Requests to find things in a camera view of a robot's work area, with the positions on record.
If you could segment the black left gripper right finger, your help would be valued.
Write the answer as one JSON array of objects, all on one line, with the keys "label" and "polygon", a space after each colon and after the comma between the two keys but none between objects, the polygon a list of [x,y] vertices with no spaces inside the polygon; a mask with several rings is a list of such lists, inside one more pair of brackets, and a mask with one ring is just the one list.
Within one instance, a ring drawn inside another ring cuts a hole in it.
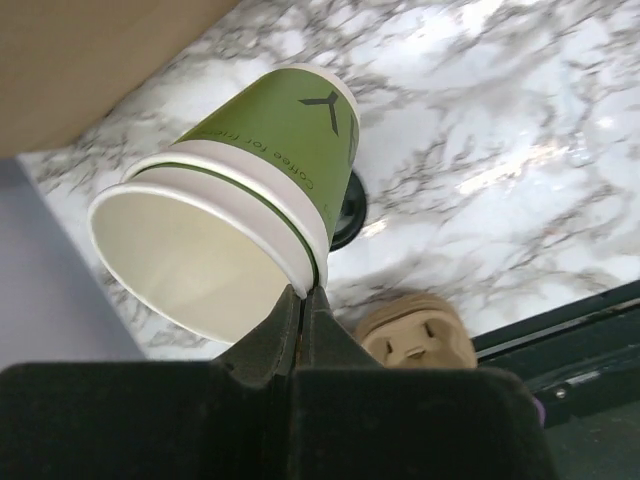
[{"label": "black left gripper right finger", "polygon": [[298,367],[380,368],[380,364],[334,318],[322,287],[311,290],[303,302],[298,328]]}]

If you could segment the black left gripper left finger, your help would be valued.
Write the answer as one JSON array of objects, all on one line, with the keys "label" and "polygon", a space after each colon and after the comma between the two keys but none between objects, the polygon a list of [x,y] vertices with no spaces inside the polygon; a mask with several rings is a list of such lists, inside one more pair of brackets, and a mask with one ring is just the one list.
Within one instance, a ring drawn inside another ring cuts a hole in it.
[{"label": "black left gripper left finger", "polygon": [[303,301],[287,286],[267,317],[230,349],[214,365],[239,384],[263,389],[276,376],[281,363],[288,372],[295,350]]}]

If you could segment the black coffee cup lid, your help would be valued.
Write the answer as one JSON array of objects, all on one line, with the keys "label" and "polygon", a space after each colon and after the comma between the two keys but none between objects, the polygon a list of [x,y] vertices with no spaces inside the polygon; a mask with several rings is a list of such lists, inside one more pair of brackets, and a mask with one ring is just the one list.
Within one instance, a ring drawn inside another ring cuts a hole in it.
[{"label": "black coffee cup lid", "polygon": [[356,172],[352,172],[332,238],[330,251],[334,252],[351,243],[363,228],[366,216],[366,191],[360,177]]}]

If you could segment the green paper coffee cup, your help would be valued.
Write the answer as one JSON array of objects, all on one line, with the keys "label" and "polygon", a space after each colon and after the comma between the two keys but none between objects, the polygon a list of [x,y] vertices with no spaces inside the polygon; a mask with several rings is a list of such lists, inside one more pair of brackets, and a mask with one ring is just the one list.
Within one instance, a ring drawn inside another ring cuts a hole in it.
[{"label": "green paper coffee cup", "polygon": [[277,68],[100,192],[92,244],[149,309],[233,345],[284,289],[326,284],[359,133],[337,76]]}]

